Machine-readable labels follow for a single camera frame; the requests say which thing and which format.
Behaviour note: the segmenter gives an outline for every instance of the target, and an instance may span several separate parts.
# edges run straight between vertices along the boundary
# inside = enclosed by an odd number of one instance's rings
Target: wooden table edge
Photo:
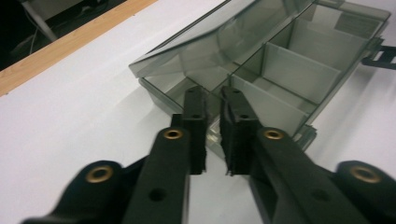
[[[0,71],[0,96],[42,73],[157,0],[127,0],[34,54]]]

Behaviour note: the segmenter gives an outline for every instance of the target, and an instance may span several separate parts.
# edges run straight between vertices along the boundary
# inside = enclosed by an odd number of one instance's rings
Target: screw hole
[[[354,166],[350,168],[350,173],[357,179],[367,183],[375,184],[381,181],[381,177],[378,174],[364,166]]]
[[[113,175],[113,169],[108,166],[97,166],[91,169],[85,179],[90,183],[101,183],[107,181]]]
[[[183,136],[183,132],[177,129],[172,129],[166,131],[163,136],[167,139],[178,139]]]
[[[164,189],[153,189],[148,196],[152,201],[160,202],[166,198],[166,191]]]
[[[280,132],[275,131],[275,130],[270,130],[270,131],[266,131],[264,133],[264,136],[266,138],[269,138],[269,139],[278,140],[278,139],[282,139],[283,138],[283,133],[280,133]]]

